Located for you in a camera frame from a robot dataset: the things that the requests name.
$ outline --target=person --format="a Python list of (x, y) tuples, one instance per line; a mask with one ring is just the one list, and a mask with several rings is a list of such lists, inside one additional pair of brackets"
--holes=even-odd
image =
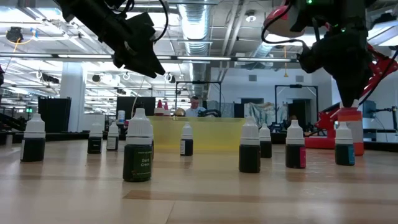
[(205, 111), (206, 109), (199, 106), (199, 98), (197, 96), (193, 96), (191, 98), (191, 108), (187, 109), (185, 112), (185, 116), (189, 117), (197, 117), (199, 111)]

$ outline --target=fluorescent light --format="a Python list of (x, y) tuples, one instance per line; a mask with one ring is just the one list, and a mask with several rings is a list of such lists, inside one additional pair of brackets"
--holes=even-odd
[(398, 45), (398, 36), (395, 36), (381, 44), (379, 44), (379, 46), (395, 46)]
[(178, 56), (178, 60), (207, 60), (207, 61), (212, 61), (212, 60), (222, 60), (222, 61), (229, 61), (231, 60), (231, 57), (195, 57), (195, 56)]
[(157, 56), (158, 60), (170, 60), (171, 56)]
[(52, 57), (50, 54), (0, 53), (0, 57)]
[(60, 58), (112, 58), (111, 55), (58, 55)]
[(383, 33), (384, 31), (390, 29), (391, 27), (383, 27), (383, 28), (374, 28), (369, 30), (368, 32), (368, 40), (372, 39), (375, 36), (378, 36), (379, 34)]
[(289, 58), (237, 58), (240, 62), (293, 62), (295, 59)]

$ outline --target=ceiling light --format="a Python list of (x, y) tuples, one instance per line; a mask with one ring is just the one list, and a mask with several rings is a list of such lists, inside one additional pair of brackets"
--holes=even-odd
[(398, 45), (398, 36), (395, 36), (381, 44), (379, 44), (379, 46), (396, 46)]
[(171, 56), (156, 56), (158, 60), (171, 60)]
[(14, 58), (42, 58), (42, 57), (52, 57), (50, 54), (25, 54), (25, 53), (0, 53), (0, 57), (14, 57)]
[(237, 58), (240, 62), (295, 62), (296, 59), (289, 58)]
[(248, 22), (254, 22), (257, 17), (255, 16), (255, 10), (247, 10), (246, 13), (244, 14), (246, 16), (246, 21)]
[(204, 60), (204, 61), (211, 61), (211, 60), (222, 60), (228, 61), (231, 60), (231, 57), (195, 57), (195, 56), (178, 56), (178, 60)]
[(60, 58), (112, 58), (112, 55), (58, 55)]
[(124, 80), (129, 80), (130, 79), (130, 74), (128, 72), (126, 72), (125, 74), (123, 74), (123, 79)]

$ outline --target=bottle cap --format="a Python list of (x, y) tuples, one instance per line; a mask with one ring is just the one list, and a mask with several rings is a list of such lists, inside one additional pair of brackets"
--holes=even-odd
[(271, 132), (269, 131), (267, 124), (262, 124), (259, 132), (260, 141), (271, 141)]
[(129, 121), (129, 129), (127, 130), (127, 138), (131, 137), (148, 137), (152, 136), (150, 129), (150, 121), (145, 116), (144, 108), (137, 108), (136, 114)]
[(39, 113), (33, 114), (32, 119), (26, 122), (24, 138), (45, 138), (44, 121)]
[(164, 114), (164, 109), (162, 107), (162, 100), (157, 102), (157, 107), (155, 108), (155, 114)]
[(89, 137), (101, 137), (102, 138), (102, 125), (99, 123), (93, 123), (90, 128)]
[(304, 144), (303, 129), (296, 119), (293, 119), (287, 128), (286, 144)]
[(26, 122), (26, 133), (45, 133), (44, 130), (44, 121), (38, 113), (33, 114), (32, 119)]
[(108, 136), (119, 136), (119, 127), (116, 125), (116, 122), (113, 122), (109, 127)]
[(350, 140), (353, 142), (353, 134), (350, 128), (347, 127), (346, 122), (339, 122), (338, 129), (336, 129), (336, 140)]
[(192, 127), (189, 122), (185, 122), (184, 127), (182, 127), (182, 137), (192, 137)]
[(248, 116), (242, 126), (241, 139), (259, 139), (259, 128), (252, 116)]

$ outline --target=dark green bottle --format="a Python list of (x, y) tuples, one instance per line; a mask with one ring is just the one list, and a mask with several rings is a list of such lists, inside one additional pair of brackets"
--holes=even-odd
[(152, 177), (152, 128), (145, 109), (137, 108), (129, 122), (124, 147), (123, 179), (142, 182)]
[(25, 128), (21, 146), (22, 162), (37, 162), (44, 159), (45, 131), (40, 114), (36, 113)]

